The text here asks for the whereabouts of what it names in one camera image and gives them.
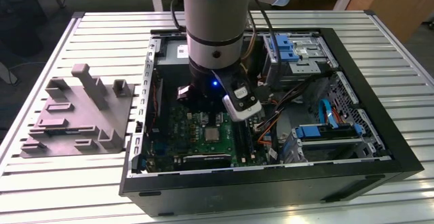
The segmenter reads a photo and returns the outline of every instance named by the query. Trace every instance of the dark floor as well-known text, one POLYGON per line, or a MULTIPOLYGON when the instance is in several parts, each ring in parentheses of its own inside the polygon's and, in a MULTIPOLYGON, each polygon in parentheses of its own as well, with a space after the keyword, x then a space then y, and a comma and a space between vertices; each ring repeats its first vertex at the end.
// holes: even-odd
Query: dark floor
MULTIPOLYGON (((48 17, 48 22, 36 29, 44 49, 36 56, 24 59, 8 53, 0 43, 0 61, 7 67, 23 62, 47 62, 75 11, 153 11, 151 0, 67 0, 64 9, 59 9, 53 0, 39 0, 39 2, 48 17)), ((168 10, 168 4, 169 0, 163 0, 165 10, 168 10)), ((429 73, 434 75, 434 31, 427 28, 427 25, 419 27, 404 46, 429 73)), ((13 69, 13 74, 20 79, 17 86, 0 81, 0 142, 7 133, 4 129, 15 120, 43 67, 44 65, 40 64, 13 69)))

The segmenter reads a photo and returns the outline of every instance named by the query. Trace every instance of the motherboard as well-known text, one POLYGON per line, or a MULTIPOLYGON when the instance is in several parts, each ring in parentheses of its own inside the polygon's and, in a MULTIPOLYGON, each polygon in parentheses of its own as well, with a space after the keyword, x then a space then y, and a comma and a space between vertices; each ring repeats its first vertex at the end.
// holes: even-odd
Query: motherboard
POLYGON ((191 113, 181 106, 171 107, 167 137, 151 144, 155 170, 264 165, 266 153, 254 148, 250 124, 232 122, 226 112, 191 113))

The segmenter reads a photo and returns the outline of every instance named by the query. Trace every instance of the table leg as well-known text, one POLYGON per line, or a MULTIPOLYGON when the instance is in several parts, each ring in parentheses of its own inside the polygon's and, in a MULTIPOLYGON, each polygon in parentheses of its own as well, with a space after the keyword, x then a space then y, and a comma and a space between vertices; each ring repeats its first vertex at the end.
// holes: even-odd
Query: table leg
POLYGON ((153 11, 161 12, 163 11, 163 2, 161 0, 152 0, 153 11))
POLYGON ((67 7, 65 4, 64 4, 64 1, 56 0, 56 3, 59 5, 60 9, 64 9, 67 7))
POLYGON ((0 62, 0 78, 7 82, 7 84, 15 84, 17 81, 16 76, 9 72, 9 69, 0 62))
POLYGON ((336 4, 334 5, 332 10, 334 11, 344 11, 350 1, 351 0, 338 0, 336 4))

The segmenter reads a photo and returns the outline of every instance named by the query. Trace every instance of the black cable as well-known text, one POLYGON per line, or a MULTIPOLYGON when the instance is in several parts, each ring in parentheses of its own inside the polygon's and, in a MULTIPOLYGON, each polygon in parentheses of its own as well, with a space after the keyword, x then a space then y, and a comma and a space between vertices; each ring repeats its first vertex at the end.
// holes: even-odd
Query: black cable
POLYGON ((171 19, 173 20, 173 24, 179 32, 184 33, 187 31, 184 26, 180 26, 176 20, 176 15, 175 15, 175 3, 179 3, 179 0, 171 0, 169 2, 169 12, 171 12, 171 19))
POLYGON ((263 17, 264 17, 264 20, 266 20, 266 23, 267 23, 267 26, 268 26, 268 30, 270 30, 271 40, 272 40, 274 47, 275 47, 275 52, 276 52, 278 75, 275 76, 274 83, 271 84, 271 86, 272 86, 272 85, 278 84, 279 80, 280 80, 280 73, 282 73, 282 71, 280 71, 280 67, 282 67, 280 50, 279 50, 276 36, 275 36, 274 31, 272 31, 272 26, 271 26, 270 19, 268 19, 268 16, 266 14, 266 11, 263 10, 263 7, 260 6, 259 1, 258 0, 254 0, 254 1, 255 1, 256 5, 258 5, 260 13, 263 14, 263 17))

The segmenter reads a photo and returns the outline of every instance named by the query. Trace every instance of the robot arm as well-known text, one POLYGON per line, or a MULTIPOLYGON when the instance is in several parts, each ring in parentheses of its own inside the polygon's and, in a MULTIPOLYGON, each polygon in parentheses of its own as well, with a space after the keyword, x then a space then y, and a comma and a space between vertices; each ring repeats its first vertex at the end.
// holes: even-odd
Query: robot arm
POLYGON ((219 98, 219 82, 234 121, 262 109, 240 65, 247 7, 248 0, 184 0, 192 86, 206 98, 219 98))

